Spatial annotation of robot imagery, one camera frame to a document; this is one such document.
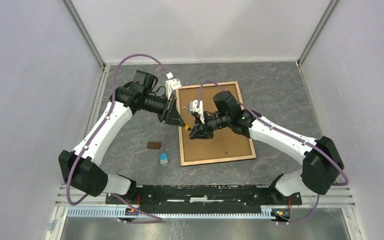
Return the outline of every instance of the marble-patterned floor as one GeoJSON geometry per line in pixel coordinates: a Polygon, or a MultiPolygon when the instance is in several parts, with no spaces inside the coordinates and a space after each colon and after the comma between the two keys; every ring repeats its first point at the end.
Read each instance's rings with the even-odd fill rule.
{"type": "MultiPolygon", "coordinates": [[[[274,123],[305,136],[321,136],[303,79],[294,62],[168,64],[183,85],[204,80],[238,81],[244,103],[274,123]]],[[[109,71],[99,109],[102,114],[112,91],[115,66],[109,71]]],[[[126,65],[117,75],[117,86],[131,81],[136,70],[158,77],[163,85],[165,72],[158,65],[126,65]]],[[[121,174],[139,185],[173,184],[270,184],[281,173],[301,166],[283,152],[253,141],[256,159],[181,167],[179,133],[176,126],[160,123],[154,113],[137,112],[117,134],[106,152],[101,168],[121,174]],[[161,149],[147,149],[147,142],[161,142],[161,149]],[[160,165],[167,153],[168,166],[160,165]]]]}

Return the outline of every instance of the brown board frame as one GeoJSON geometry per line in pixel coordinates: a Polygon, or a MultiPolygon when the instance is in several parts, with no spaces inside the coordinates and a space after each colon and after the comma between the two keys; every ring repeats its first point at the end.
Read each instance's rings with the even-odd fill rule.
{"type": "MultiPolygon", "coordinates": [[[[229,81],[229,82],[220,82],[218,83],[220,86],[226,86],[226,85],[234,85],[236,88],[237,92],[237,97],[239,101],[242,102],[242,95],[241,91],[239,89],[239,84],[237,81],[229,81]]],[[[180,107],[180,98],[182,97],[182,90],[184,89],[191,89],[191,88],[197,88],[199,89],[200,85],[188,85],[188,86],[182,86],[178,89],[176,89],[176,96],[177,96],[177,103],[176,107],[179,110],[179,113],[181,112],[181,107],[180,107]]],[[[216,86],[212,83],[209,84],[204,84],[203,87],[215,87],[216,86]]],[[[201,165],[201,164],[214,164],[214,163],[225,163],[225,162],[232,162],[232,161],[240,161],[240,160],[250,160],[250,159],[255,159],[256,158],[256,151],[254,149],[254,144],[252,139],[248,139],[249,141],[249,147],[250,147],[250,154],[247,155],[241,155],[241,156],[234,156],[234,157],[222,157],[222,158],[214,158],[214,159],[205,159],[205,160],[195,160],[195,161],[185,161],[185,151],[184,151],[184,141],[189,141],[188,136],[183,136],[182,133],[182,127],[178,128],[178,133],[179,133],[179,147],[180,147],[180,164],[181,166],[192,166],[192,165],[201,165]]]]}

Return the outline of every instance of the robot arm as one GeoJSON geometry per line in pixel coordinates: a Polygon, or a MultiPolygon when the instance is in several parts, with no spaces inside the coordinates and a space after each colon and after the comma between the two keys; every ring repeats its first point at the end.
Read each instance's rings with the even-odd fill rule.
{"type": "Polygon", "coordinates": [[[200,107],[197,107],[197,100],[189,104],[189,113],[195,117],[195,125],[189,134],[189,138],[211,139],[215,130],[228,127],[236,134],[264,142],[288,154],[302,165],[302,169],[288,174],[281,174],[273,181],[272,187],[281,195],[290,196],[293,193],[307,189],[325,195],[339,176],[338,170],[306,143],[321,149],[341,169],[344,169],[341,157],[331,139],[323,136],[317,140],[303,136],[276,125],[254,111],[257,117],[262,120],[260,121],[248,110],[242,109],[229,91],[219,92],[214,96],[213,101],[218,110],[214,113],[203,111],[202,102],[200,107]],[[281,133],[279,130],[298,137],[304,143],[281,133]]]}
{"type": "Polygon", "coordinates": [[[173,90],[181,87],[176,79],[166,81],[168,96],[155,96],[152,92],[158,79],[143,71],[136,71],[133,81],[115,90],[115,102],[108,115],[112,103],[109,102],[89,134],[71,152],[63,150],[59,155],[59,165],[64,182],[67,183],[70,170],[78,153],[85,149],[71,178],[71,185],[91,196],[101,193],[118,193],[124,195],[131,186],[131,180],[121,175],[107,174],[99,166],[110,143],[120,129],[138,110],[156,113],[161,123],[184,127],[185,123],[176,109],[176,97],[173,90]],[[88,144],[97,128],[100,128],[88,144]]]}

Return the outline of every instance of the white wall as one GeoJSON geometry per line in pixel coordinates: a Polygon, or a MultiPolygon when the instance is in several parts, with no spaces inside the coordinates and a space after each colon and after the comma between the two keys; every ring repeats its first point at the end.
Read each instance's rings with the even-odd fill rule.
{"type": "Polygon", "coordinates": [[[297,60],[329,2],[72,1],[107,63],[136,53],[164,62],[297,60]]]}
{"type": "Polygon", "coordinates": [[[60,0],[0,0],[0,240],[45,236],[100,68],[60,0]]]}
{"type": "Polygon", "coordinates": [[[303,64],[368,240],[384,239],[384,1],[341,1],[303,64]]]}

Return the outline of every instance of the cork board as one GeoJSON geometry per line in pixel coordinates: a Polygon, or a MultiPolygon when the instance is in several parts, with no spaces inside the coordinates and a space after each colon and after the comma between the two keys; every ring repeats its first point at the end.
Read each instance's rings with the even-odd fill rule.
{"type": "MultiPolygon", "coordinates": [[[[224,89],[242,102],[241,92],[237,81],[219,83],[224,89]]],[[[188,114],[189,102],[198,99],[200,86],[183,86],[176,90],[177,109],[184,122],[194,126],[195,118],[188,114]]],[[[221,92],[213,84],[204,84],[202,89],[202,104],[204,111],[217,111],[213,97],[221,92]]],[[[213,139],[189,139],[189,131],[179,127],[180,163],[182,166],[199,164],[224,163],[256,158],[253,141],[245,136],[232,132],[228,127],[214,131],[213,139]]]]}

